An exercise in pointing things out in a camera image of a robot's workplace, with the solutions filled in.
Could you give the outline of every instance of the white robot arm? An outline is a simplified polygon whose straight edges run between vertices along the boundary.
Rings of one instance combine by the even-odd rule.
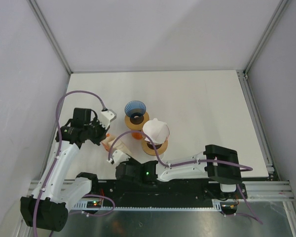
[[[56,137],[56,146],[51,159],[43,173],[41,180],[30,197],[21,197],[21,213],[28,226],[33,226],[34,206],[42,191],[37,211],[37,227],[53,231],[60,231],[67,220],[73,206],[92,189],[92,179],[77,177],[69,188],[61,190],[68,169],[86,140],[100,145],[106,138],[110,123],[116,118],[112,110],[101,111],[99,116],[91,121],[91,110],[75,108],[73,119],[61,127],[61,151],[56,157],[59,147],[59,134]],[[50,173],[45,187],[43,183]]]

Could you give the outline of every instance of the orange object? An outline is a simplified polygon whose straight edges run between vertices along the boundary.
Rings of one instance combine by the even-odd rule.
[[[132,137],[137,139],[137,140],[141,140],[143,138],[143,136],[140,133],[132,133]]]

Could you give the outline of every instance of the cable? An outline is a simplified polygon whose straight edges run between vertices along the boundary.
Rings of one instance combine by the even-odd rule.
[[[115,202],[110,199],[109,197],[106,197],[106,196],[102,196],[102,195],[96,195],[96,194],[87,194],[87,195],[84,195],[83,196],[84,198],[89,198],[89,197],[93,197],[93,198],[102,198],[102,199],[106,199],[106,200],[109,200],[112,205],[113,205],[113,208],[106,212],[106,213],[103,213],[103,214],[100,214],[100,215],[95,215],[95,214],[91,214],[91,213],[88,213],[88,212],[84,212],[84,211],[74,211],[74,212],[70,212],[69,213],[69,216],[71,215],[74,215],[74,214],[85,214],[86,216],[106,216],[106,215],[109,215],[112,211],[114,211],[115,209]]]
[[[217,198],[211,191],[209,191],[208,189],[204,188],[204,190],[206,190],[206,192],[214,199],[217,199],[219,201],[227,201],[228,199],[225,198],[225,199],[220,199],[220,198]]]
[[[254,216],[252,216],[252,215],[249,215],[249,214],[246,214],[246,213],[225,214],[225,213],[222,211],[221,214],[222,214],[224,217],[226,217],[226,216],[245,216],[245,217],[252,218],[252,219],[254,219],[254,220],[256,220],[256,221],[259,222],[259,220],[258,220],[256,217],[254,217]]]
[[[254,215],[254,217],[253,217],[253,216],[250,216],[250,215],[248,215],[248,214],[245,214],[245,213],[239,213],[238,215],[242,215],[242,216],[250,216],[251,218],[253,218],[253,219],[255,219],[256,221],[258,221],[261,225],[263,225],[263,222],[259,219],[259,217],[255,214],[255,212],[254,212],[254,211],[252,210],[252,208],[250,207],[248,201],[246,200],[246,197],[245,197],[244,194],[242,193],[242,190],[241,190],[239,184],[237,184],[237,189],[238,189],[238,191],[239,191],[241,197],[242,197],[243,200],[245,201],[245,203],[246,203],[248,209],[249,209],[249,210],[251,211],[251,213]]]
[[[48,171],[48,173],[46,175],[46,178],[43,181],[43,184],[42,184],[41,189],[40,189],[40,191],[38,193],[38,197],[37,197],[37,200],[36,200],[36,203],[35,203],[34,213],[33,213],[34,237],[38,237],[38,235],[37,235],[37,228],[36,228],[36,226],[37,226],[37,211],[38,211],[38,205],[39,205],[40,198],[41,198],[41,196],[43,194],[43,188],[45,188],[45,186],[47,184],[47,181],[48,181],[48,179],[49,179],[49,177],[50,177],[50,175],[51,175],[51,173],[52,173],[52,171],[53,171],[53,169],[54,169],[54,167],[56,165],[57,156],[59,155],[60,150],[61,150],[62,135],[61,135],[60,124],[59,124],[59,116],[60,116],[60,111],[59,110],[60,110],[60,106],[61,106],[61,104],[62,104],[62,102],[63,102],[63,100],[65,99],[66,96],[71,95],[71,94],[74,94],[74,93],[85,93],[85,94],[93,95],[93,96],[97,97],[100,100],[100,103],[102,104],[103,110],[106,110],[107,109],[105,107],[102,99],[98,95],[96,95],[96,94],[94,94],[92,92],[89,92],[89,91],[85,91],[85,90],[74,90],[74,91],[68,92],[68,93],[66,93],[65,95],[63,95],[59,99],[58,104],[57,104],[57,107],[56,107],[56,125],[57,125],[58,135],[59,135],[59,144],[58,144],[58,148],[57,148],[57,152],[56,152],[56,157],[54,158],[54,161],[53,161],[53,163],[52,163],[52,165],[51,165],[51,167],[50,167],[50,169],[49,169],[49,171]]]
[[[231,165],[231,166],[235,166],[235,167],[239,167],[239,168],[243,168],[242,170],[240,171],[252,171],[253,168],[251,167],[248,167],[248,166],[245,166],[245,165],[242,165],[242,164],[236,164],[236,163],[232,163],[232,162],[228,162],[228,161],[224,161],[224,160],[216,160],[216,159],[200,159],[200,160],[190,160],[190,161],[185,161],[185,162],[181,162],[181,163],[177,163],[177,164],[166,164],[164,163],[160,157],[159,157],[159,154],[158,154],[158,151],[157,151],[157,148],[155,146],[155,144],[153,143],[152,139],[147,136],[146,134],[144,134],[143,132],[141,131],[127,131],[127,132],[124,132],[122,134],[120,134],[116,139],[115,141],[112,143],[111,147],[110,147],[110,150],[109,150],[109,155],[108,155],[108,160],[111,160],[111,156],[112,156],[112,153],[113,153],[113,147],[115,145],[115,143],[124,135],[128,134],[128,133],[139,133],[145,137],[148,138],[148,140],[150,141],[153,149],[154,149],[154,152],[156,153],[156,157],[159,161],[159,163],[161,165],[163,165],[164,167],[177,167],[177,166],[181,166],[181,165],[185,165],[185,164],[195,164],[197,162],[201,163],[201,162],[208,162],[208,163],[219,163],[219,164],[226,164],[226,165]]]

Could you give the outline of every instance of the white enclosure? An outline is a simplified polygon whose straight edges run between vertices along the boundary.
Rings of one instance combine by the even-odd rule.
[[[0,222],[41,171],[67,82],[28,3],[0,0]]]
[[[249,73],[274,159],[296,196],[296,1]]]
[[[38,0],[73,72],[244,69],[279,0]]]

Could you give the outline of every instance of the purple cable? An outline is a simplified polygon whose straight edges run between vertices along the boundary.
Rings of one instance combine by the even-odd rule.
[[[224,215],[224,216],[245,216],[245,217],[249,217],[249,218],[252,218],[252,219],[254,219],[254,220],[256,220],[256,221],[258,221],[254,216],[252,216],[252,215],[249,215],[249,214],[246,214],[246,213],[235,213],[235,214],[224,214],[223,212],[222,212],[222,214]]]
[[[57,148],[57,152],[56,152],[56,157],[55,157],[55,159],[54,159],[54,161],[53,161],[53,163],[52,163],[52,165],[51,165],[51,167],[50,167],[50,169],[49,169],[49,171],[48,171],[48,173],[47,173],[47,175],[46,175],[46,178],[44,179],[44,182],[43,182],[43,184],[42,184],[42,186],[41,186],[41,190],[40,190],[39,193],[38,193],[37,200],[36,200],[36,203],[35,203],[34,213],[33,213],[33,230],[34,230],[34,237],[38,237],[38,236],[37,236],[37,228],[36,228],[36,225],[37,225],[37,211],[38,211],[39,200],[40,200],[40,198],[41,198],[41,196],[42,196],[42,194],[43,194],[42,189],[45,188],[46,183],[47,183],[47,181],[48,181],[48,179],[49,179],[49,177],[50,177],[50,175],[51,175],[51,172],[53,171],[53,169],[54,169],[54,167],[55,167],[55,164],[56,164],[56,162],[57,162],[57,156],[58,156],[59,153],[60,153],[61,144],[62,144],[62,135],[61,135],[60,124],[59,124],[59,114],[60,114],[60,113],[59,113],[59,110],[60,110],[60,105],[61,105],[61,103],[63,102],[63,100],[65,99],[66,96],[71,95],[71,94],[74,94],[74,93],[85,93],[85,94],[93,95],[93,96],[97,97],[97,98],[100,100],[100,102],[101,102],[101,104],[102,104],[102,107],[103,107],[103,110],[106,109],[106,107],[105,107],[105,105],[104,105],[102,99],[101,99],[98,95],[96,95],[96,94],[94,94],[94,93],[92,93],[92,92],[89,92],[89,91],[85,91],[85,90],[74,90],[74,91],[68,92],[67,94],[63,95],[63,96],[59,99],[58,104],[57,104],[57,107],[56,107],[56,125],[57,125],[58,135],[59,135],[59,144],[58,144],[58,148]]]
[[[109,150],[109,157],[108,157],[108,160],[111,159],[111,155],[113,153],[113,147],[115,145],[115,143],[124,135],[128,134],[128,133],[140,133],[141,135],[145,136],[148,138],[148,140],[150,141],[150,143],[152,144],[152,147],[154,149],[154,152],[156,153],[156,157],[159,161],[159,163],[161,165],[163,165],[164,167],[169,167],[169,164],[166,164],[164,163],[160,157],[159,157],[159,154],[158,154],[158,151],[157,151],[157,148],[155,146],[155,144],[153,143],[152,139],[147,136],[146,134],[144,134],[143,132],[141,131],[127,131],[127,132],[124,132],[122,134],[120,134],[116,139],[115,141],[112,143],[111,147],[110,147],[110,150]],[[224,160],[216,160],[216,159],[201,159],[201,160],[190,160],[190,161],[185,161],[185,162],[181,162],[181,163],[177,163],[177,164],[171,164],[170,167],[177,167],[177,166],[181,166],[181,165],[185,165],[185,164],[194,164],[194,163],[197,163],[197,162],[208,162],[208,163],[219,163],[219,164],[227,164],[227,165],[231,165],[231,166],[236,166],[236,167],[239,167],[239,168],[243,168],[243,170],[241,171],[252,171],[253,169],[251,167],[248,167],[248,166],[245,166],[245,165],[242,165],[242,164],[236,164],[236,163],[232,163],[232,162],[228,162],[228,161],[224,161]]]
[[[248,209],[249,209],[249,210],[251,211],[251,213],[253,214],[254,219],[255,219],[256,221],[258,221],[261,225],[263,225],[263,222],[259,219],[259,217],[255,214],[255,212],[254,212],[254,211],[252,210],[252,208],[250,207],[248,201],[246,200],[246,197],[245,197],[244,194],[242,193],[242,190],[241,190],[239,184],[237,184],[237,189],[238,189],[238,191],[239,191],[239,193],[240,193],[242,199],[245,201],[245,203],[246,203]],[[251,215],[244,214],[244,213],[239,213],[239,215],[241,215],[241,216],[250,216],[250,217],[252,217]]]
[[[115,209],[115,202],[112,199],[110,199],[109,197],[101,196],[101,195],[96,195],[96,194],[87,194],[87,195],[84,195],[83,197],[84,198],[88,198],[88,197],[104,198],[106,200],[109,200],[113,204],[113,208],[110,211],[108,211],[108,212],[106,212],[104,214],[100,214],[100,215],[90,214],[90,213],[81,212],[81,211],[75,211],[75,212],[70,212],[69,213],[69,216],[74,215],[74,214],[86,214],[86,215],[89,214],[89,216],[106,216],[106,215],[110,214],[112,211],[114,211],[114,209]],[[50,233],[49,237],[51,237],[53,235],[53,233],[54,232],[52,231]]]

